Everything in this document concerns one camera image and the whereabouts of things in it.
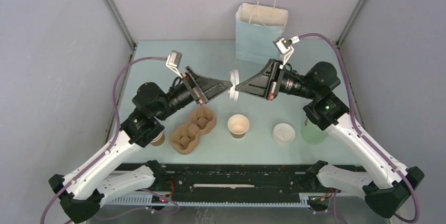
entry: light blue gift bag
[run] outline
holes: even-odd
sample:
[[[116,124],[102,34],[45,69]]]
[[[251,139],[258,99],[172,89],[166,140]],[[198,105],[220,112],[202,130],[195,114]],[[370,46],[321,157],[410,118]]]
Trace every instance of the light blue gift bag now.
[[[242,3],[236,12],[236,58],[266,64],[279,54],[272,43],[282,36],[288,20],[288,11],[274,6]]]

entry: brown paper cup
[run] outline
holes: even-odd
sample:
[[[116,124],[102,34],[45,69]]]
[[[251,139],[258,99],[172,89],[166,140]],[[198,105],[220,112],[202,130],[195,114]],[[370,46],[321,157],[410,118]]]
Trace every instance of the brown paper cup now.
[[[228,128],[232,137],[242,138],[249,129],[249,120],[244,115],[233,115],[228,120]]]
[[[166,137],[164,136],[164,132],[161,132],[161,137],[159,137],[158,140],[151,142],[150,144],[152,144],[153,146],[160,146],[164,143],[165,139]]]

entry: white rope handle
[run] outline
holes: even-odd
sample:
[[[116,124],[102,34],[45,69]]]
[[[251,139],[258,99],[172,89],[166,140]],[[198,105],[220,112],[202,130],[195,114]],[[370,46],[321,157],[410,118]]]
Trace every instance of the white rope handle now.
[[[260,14],[259,14],[259,3],[260,0],[257,0],[257,6],[255,6],[255,8],[257,9],[257,16],[259,17],[259,21],[260,23],[262,23],[264,26],[266,26],[262,20],[260,19]],[[274,5],[272,6],[272,10],[276,9],[276,0],[274,0]],[[249,24],[251,24],[251,18],[252,18],[252,11],[251,11],[251,15],[249,16]]]

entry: plastic lid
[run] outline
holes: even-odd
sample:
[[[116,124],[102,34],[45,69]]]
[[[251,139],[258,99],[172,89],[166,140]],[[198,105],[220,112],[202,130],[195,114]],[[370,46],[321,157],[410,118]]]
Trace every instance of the plastic lid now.
[[[279,143],[289,144],[296,137],[296,131],[289,124],[279,123],[274,127],[272,136]]]
[[[238,76],[238,70],[234,69],[231,71],[230,81],[232,83],[232,87],[229,89],[229,98],[233,101],[237,101],[238,99],[238,91],[236,91],[236,86],[240,83],[240,79]]]

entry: table top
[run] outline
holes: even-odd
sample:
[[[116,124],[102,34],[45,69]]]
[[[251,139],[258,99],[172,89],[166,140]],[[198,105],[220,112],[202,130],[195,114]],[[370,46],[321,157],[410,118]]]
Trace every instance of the table top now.
[[[323,40],[304,40],[294,45],[295,52],[288,61],[293,69],[305,74],[319,61],[335,65],[340,78],[340,69],[331,47]],[[167,57],[172,50],[183,54],[180,72],[190,66],[200,75],[229,80],[230,71],[239,70],[240,82],[245,81],[263,69],[264,65],[246,62],[235,58],[234,40],[191,40],[191,41],[146,41],[139,42],[134,59],[158,56]],[[176,75],[165,67],[165,63],[147,60],[132,66],[126,80],[119,108],[124,120],[134,110],[131,99],[138,87],[145,82],[155,82],[167,92]],[[347,93],[343,80],[334,93],[347,104]],[[165,126],[166,141],[158,147],[148,145],[145,149],[129,157],[125,162],[146,162],[158,160],[170,164],[312,164],[325,160],[332,164],[359,164],[336,139],[327,136],[318,144],[305,142],[300,128],[306,119],[303,106],[310,100],[279,93],[273,101],[251,95],[239,94],[237,101],[223,93],[206,106],[217,116],[217,125],[207,135],[201,136],[200,144],[188,155],[176,152],[168,141],[170,133],[187,121],[188,115],[196,108],[191,103],[177,111],[161,123]],[[248,117],[250,127],[242,139],[231,136],[227,122],[234,114]],[[296,131],[295,140],[289,145],[277,144],[272,138],[272,130],[278,123],[288,123]]]

